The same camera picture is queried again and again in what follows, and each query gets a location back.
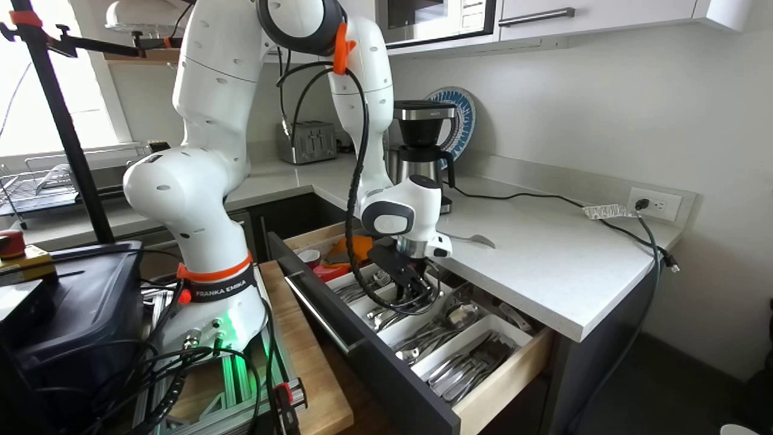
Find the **drawer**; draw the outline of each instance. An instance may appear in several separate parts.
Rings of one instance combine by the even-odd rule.
[[[630,28],[693,17],[693,0],[506,0],[500,39]]]
[[[357,372],[363,383],[379,398],[379,405],[392,416],[398,433],[481,433],[530,381],[546,366],[551,331],[536,334],[513,331],[516,327],[500,316],[483,316],[465,328],[454,341],[426,356],[418,364],[406,364],[395,356],[386,341],[390,331],[401,328],[415,319],[404,319],[395,328],[377,334],[363,322],[363,306],[349,305],[336,295],[336,283],[326,284],[296,250],[309,246],[328,246],[344,236],[344,224],[322,226],[282,241],[272,235],[272,254],[286,270],[286,281],[298,300],[316,316],[322,328],[340,348],[349,364]],[[516,350],[499,364],[476,389],[450,405],[426,381],[423,375],[432,364],[454,356],[465,345],[471,348],[479,331],[507,328],[516,335]]]

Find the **cable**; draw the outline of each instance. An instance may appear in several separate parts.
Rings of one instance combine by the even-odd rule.
[[[183,17],[192,12],[193,4],[195,4],[195,3],[192,0],[192,3],[187,4],[187,9],[177,17],[169,39],[177,37],[179,23],[183,22]]]
[[[303,109],[309,90],[314,87],[316,79],[322,79],[322,78],[328,74],[328,72],[331,72],[331,67],[316,72],[316,74],[305,85],[305,90],[301,91],[298,104],[296,104],[296,111],[293,111],[293,122],[290,122],[290,148],[296,148],[296,130],[298,130],[296,125],[298,125],[298,115],[301,115],[301,109]]]
[[[651,224],[644,217],[635,217],[644,229],[647,232],[651,246],[653,246],[653,261],[654,261],[654,275],[653,275],[653,289],[651,296],[646,301],[644,316],[639,319],[630,339],[627,341],[627,348],[618,353],[618,358],[612,362],[612,366],[604,372],[604,377],[599,380],[599,383],[592,389],[592,393],[582,400],[582,405],[578,409],[578,414],[572,416],[572,420],[569,423],[566,433],[575,435],[582,427],[582,420],[587,416],[587,409],[592,405],[592,400],[603,393],[603,389],[610,383],[610,380],[618,372],[618,366],[624,364],[627,356],[630,353],[633,343],[639,341],[639,335],[644,334],[646,319],[651,313],[651,306],[654,301],[654,293],[659,288],[659,259],[658,259],[658,241],[654,235],[651,229]]]
[[[154,424],[159,424],[169,411],[175,409],[175,403],[179,400],[187,377],[188,377],[188,366],[193,366],[198,360],[208,358],[208,356],[218,356],[222,350],[206,350],[206,353],[183,353],[179,356],[182,366],[179,370],[169,370],[173,372],[173,381],[166,387],[166,391],[163,393],[163,398],[145,414],[145,420],[141,424],[134,427],[134,433],[150,433]]]
[[[17,79],[9,99],[7,99],[7,104],[5,104],[5,114],[3,114],[3,122],[0,122],[0,134],[5,132],[9,111],[14,109],[17,95],[20,95],[20,90],[22,90],[22,85],[24,85],[24,78],[28,78],[30,67],[31,67],[31,63],[28,63],[28,67],[22,69],[22,74],[20,74],[20,79]]]
[[[165,312],[159,313],[154,328],[150,331],[148,335],[148,343],[154,343],[154,339],[159,335],[159,331],[165,328],[165,324],[169,322],[173,316],[173,308],[175,308],[175,301],[179,300],[182,289],[183,289],[183,281],[177,281],[175,289],[173,289],[173,301],[165,306]]]
[[[266,312],[266,328],[268,328],[268,356],[266,356],[266,397],[268,397],[268,405],[273,409],[273,383],[272,383],[272,364],[273,364],[273,356],[278,350],[278,343],[275,343],[275,331],[273,331],[273,313],[272,313],[272,305],[261,296],[263,301],[263,312]],[[259,414],[261,414],[261,389],[259,389],[259,397],[256,397],[256,405],[255,405],[255,416],[251,416],[251,423],[250,423],[250,435],[256,435],[259,433]]]
[[[137,341],[137,339],[117,339],[117,341],[87,343],[87,345],[81,345],[81,348],[70,348],[70,350],[59,353],[59,356],[54,356],[54,358],[49,358],[49,360],[42,360],[42,362],[36,364],[36,370],[38,370],[38,366],[46,366],[46,364],[54,364],[54,362],[59,362],[59,360],[69,360],[69,358],[72,358],[72,356],[78,356],[78,353],[87,353],[87,350],[94,350],[94,348],[110,348],[110,345],[141,345],[141,348],[148,348],[148,350],[158,353],[158,350],[154,350],[150,343],[145,343],[145,341]]]
[[[553,201],[570,202],[570,206],[575,206],[575,207],[586,207],[586,202],[572,201],[572,198],[566,198],[566,196],[555,196],[555,194],[518,190],[518,194],[506,194],[506,196],[489,196],[489,194],[470,194],[470,190],[465,190],[465,189],[459,189],[459,186],[450,186],[450,189],[459,190],[459,194],[467,196],[467,198],[483,198],[483,201],[553,198]],[[618,224],[615,224],[615,223],[610,223],[610,220],[599,220],[599,223],[603,223],[604,226],[615,229],[615,232],[622,232],[622,235],[630,236],[633,241],[639,241],[639,243],[644,243],[644,246],[653,246],[647,238],[639,236],[635,232],[630,232],[630,229],[627,229],[627,226],[618,226]],[[665,261],[665,265],[668,265],[669,270],[674,270],[674,273],[679,270],[679,263],[676,263],[676,259],[674,259],[671,250],[668,250],[668,249],[659,246],[659,243],[654,243],[654,250],[662,255],[662,261]]]
[[[331,63],[331,60],[320,60],[320,63],[298,64],[298,67],[287,69],[275,85],[278,85],[278,87],[286,85],[287,78],[293,78],[293,74],[298,74],[298,72],[303,72],[303,69],[309,69],[309,67],[328,67],[328,64],[334,64],[334,63]]]
[[[275,58],[281,63],[281,79],[282,79],[290,64],[286,67],[286,58],[282,58],[282,47],[281,46],[275,47]],[[286,82],[278,85],[278,91],[281,91],[282,132],[286,132],[286,138],[290,138],[287,107],[286,107]]]
[[[110,423],[118,411],[124,411],[129,403],[134,403],[142,391],[153,389],[159,380],[166,380],[166,377],[179,380],[179,377],[188,375],[195,362],[202,362],[202,360],[206,360],[206,358],[221,358],[221,356],[237,356],[237,358],[243,358],[245,364],[247,364],[247,370],[250,370],[256,380],[261,380],[259,372],[256,372],[256,366],[251,364],[251,360],[250,360],[245,353],[233,350],[233,348],[192,348],[192,350],[175,350],[175,353],[154,356],[153,360],[145,360],[145,364],[148,364],[148,362],[159,362],[159,360],[166,360],[166,358],[177,358],[175,362],[179,362],[179,366],[165,364],[165,366],[158,370],[158,372],[148,372],[145,380],[141,380],[141,389],[130,391],[127,398],[122,398],[117,405],[112,405],[104,416],[98,416],[98,420],[94,420],[90,427],[86,427],[86,433],[100,430],[100,427],[102,427],[104,423]],[[153,420],[145,420],[145,423],[141,423],[141,424],[134,427],[134,430],[141,430],[141,433],[142,433],[142,430],[158,424],[158,423],[173,411],[173,405],[175,405],[175,400],[159,400],[159,403],[150,411]]]
[[[386,308],[396,308],[396,312],[404,312],[404,308],[410,308],[415,306],[418,300],[423,300],[426,295],[420,296],[410,296],[410,300],[404,300],[404,301],[386,301],[381,300],[374,289],[369,289],[369,284],[366,283],[363,277],[363,270],[361,270],[361,261],[356,255],[356,206],[357,206],[357,189],[361,189],[361,176],[363,176],[363,166],[366,166],[366,154],[368,154],[368,132],[369,132],[369,109],[368,109],[368,101],[366,101],[366,91],[363,91],[363,85],[357,79],[357,74],[354,69],[346,69],[346,74],[356,82],[357,87],[357,95],[361,95],[361,107],[363,107],[363,134],[361,134],[361,153],[357,153],[357,159],[356,159],[356,173],[350,179],[350,186],[349,186],[349,201],[346,201],[346,220],[344,220],[344,232],[346,232],[346,250],[349,250],[349,263],[354,267],[354,275],[357,281],[357,284],[363,288],[363,293],[386,306]]]
[[[586,207],[581,201],[572,201],[572,198],[566,198],[566,196],[555,196],[555,194],[507,194],[507,196],[489,196],[489,194],[470,194],[459,186],[453,186],[454,190],[459,190],[461,196],[467,198],[483,198],[483,201],[513,201],[513,198],[555,198],[555,201],[563,201],[563,202],[570,202],[575,207]],[[641,226],[646,229],[647,238],[639,236],[635,232],[627,229],[627,226],[618,226],[618,224],[612,224],[610,220],[599,220],[604,226],[615,229],[615,232],[622,232],[630,238],[635,238],[639,243],[646,243],[651,246],[653,250],[653,267],[654,267],[654,275],[653,275],[653,289],[651,289],[651,296],[644,306],[644,313],[641,319],[635,322],[635,328],[630,334],[630,339],[627,341],[624,350],[616,356],[616,360],[610,364],[610,370],[604,372],[604,377],[598,381],[598,387],[592,389],[592,393],[582,400],[582,405],[578,409],[578,414],[572,416],[572,420],[569,423],[566,433],[569,435],[575,435],[582,424],[582,418],[587,416],[587,409],[592,405],[592,400],[599,397],[599,391],[607,387],[607,381],[618,372],[618,366],[624,364],[627,356],[630,353],[633,343],[639,341],[639,335],[644,334],[644,327],[646,327],[646,319],[651,313],[651,306],[653,306],[653,300],[654,300],[654,293],[659,288],[659,259],[674,270],[679,267],[674,255],[662,249],[651,229],[651,224],[644,220],[644,217],[635,217],[641,223]]]
[[[287,47],[286,69],[293,64],[293,51]]]

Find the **drawer handle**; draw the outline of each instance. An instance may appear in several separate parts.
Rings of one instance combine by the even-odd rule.
[[[546,22],[546,18],[561,18],[561,17],[575,17],[575,14],[578,14],[575,8],[545,9],[534,14],[518,14],[518,17],[500,18],[500,27],[520,27],[530,22]]]
[[[322,328],[336,341],[336,345],[340,348],[344,356],[350,356],[356,348],[363,345],[366,339],[361,339],[357,343],[346,343],[339,331],[316,312],[316,306],[307,300],[307,295],[296,284],[296,281],[290,275],[286,275],[286,283],[290,284],[290,289],[307,305],[307,308],[313,312],[313,316],[322,324]]]

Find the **coffee machine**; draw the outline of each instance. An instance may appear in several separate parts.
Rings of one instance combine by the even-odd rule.
[[[454,182],[454,154],[438,143],[442,122],[458,118],[458,107],[435,99],[398,99],[395,115],[404,134],[401,144],[392,144],[392,176],[401,182],[410,173],[435,179],[439,186]],[[442,196],[442,212],[453,209],[453,201]]]

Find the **cutlery drawer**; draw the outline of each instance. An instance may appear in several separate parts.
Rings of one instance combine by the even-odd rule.
[[[272,235],[272,254],[286,270],[286,281],[320,322],[320,327],[340,348],[349,364],[357,372],[363,383],[377,397],[379,405],[392,416],[401,433],[481,433],[530,381],[545,370],[551,350],[551,331],[536,328],[525,334],[513,322],[495,313],[483,313],[470,328],[427,353],[414,366],[396,358],[395,343],[401,334],[420,328],[435,305],[415,316],[406,316],[374,331],[368,319],[368,301],[344,301],[339,289],[350,281],[320,281],[307,263],[301,261],[303,249],[326,249],[344,236],[344,224],[322,226],[282,241]],[[485,375],[461,400],[447,403],[431,387],[427,375],[439,362],[458,353],[471,350],[489,334],[500,334],[516,345],[507,358]]]

